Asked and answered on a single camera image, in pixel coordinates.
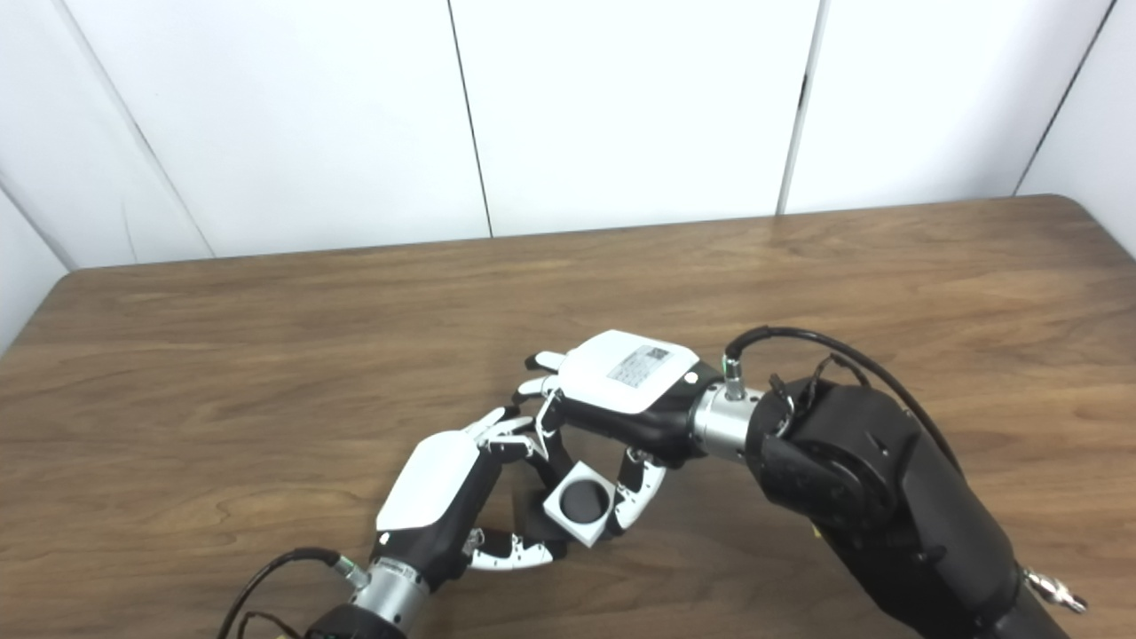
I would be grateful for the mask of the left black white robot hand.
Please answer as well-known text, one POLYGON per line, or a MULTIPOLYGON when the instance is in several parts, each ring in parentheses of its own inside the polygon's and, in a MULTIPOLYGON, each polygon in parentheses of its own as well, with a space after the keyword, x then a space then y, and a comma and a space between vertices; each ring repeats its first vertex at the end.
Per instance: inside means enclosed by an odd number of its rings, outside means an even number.
POLYGON ((503 465, 536 456, 527 435, 532 429, 529 416, 503 406, 463 429, 421 440, 375 518, 370 562, 401 563, 437 592, 468 567, 500 572, 563 559, 563 540, 477 526, 503 465))

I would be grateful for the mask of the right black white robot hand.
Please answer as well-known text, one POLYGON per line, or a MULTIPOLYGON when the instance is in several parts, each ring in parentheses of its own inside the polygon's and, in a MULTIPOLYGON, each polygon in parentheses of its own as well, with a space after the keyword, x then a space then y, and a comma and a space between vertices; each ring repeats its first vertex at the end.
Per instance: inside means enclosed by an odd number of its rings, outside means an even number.
POLYGON ((585 546, 621 536, 669 470, 705 457, 694 415, 722 374, 684 345, 608 330, 568 352, 534 352, 525 367, 540 377, 516 388, 512 400, 542 399, 535 428, 548 457, 544 513, 585 546), (563 426, 625 446, 616 482, 569 460, 563 426))

